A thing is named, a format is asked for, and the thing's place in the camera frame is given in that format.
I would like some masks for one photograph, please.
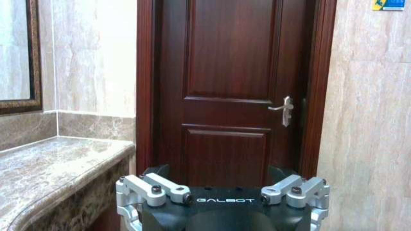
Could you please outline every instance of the marble vanity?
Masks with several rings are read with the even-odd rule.
[[[84,230],[115,202],[131,141],[53,137],[0,152],[0,230]]]

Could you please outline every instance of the door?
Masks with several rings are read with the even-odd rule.
[[[161,1],[153,155],[189,186],[259,186],[296,168],[305,0]],[[284,98],[293,99],[283,125]]]

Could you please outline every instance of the door handle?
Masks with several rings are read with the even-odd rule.
[[[268,107],[268,110],[279,111],[283,110],[283,125],[288,127],[291,122],[291,110],[293,109],[292,98],[287,96],[284,98],[284,105],[280,107]]]

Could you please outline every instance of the wooden mirror frame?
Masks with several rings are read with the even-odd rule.
[[[43,110],[39,3],[25,0],[31,98],[0,101],[0,115]]]

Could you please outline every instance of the countertop edge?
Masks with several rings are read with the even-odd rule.
[[[103,172],[105,172],[115,164],[127,156],[135,153],[136,145],[131,142],[120,151],[115,158],[108,158],[89,168],[81,175],[68,181],[57,190],[33,202],[20,214],[15,217],[8,226],[8,231],[24,230],[43,215],[47,214],[75,192],[83,188]]]

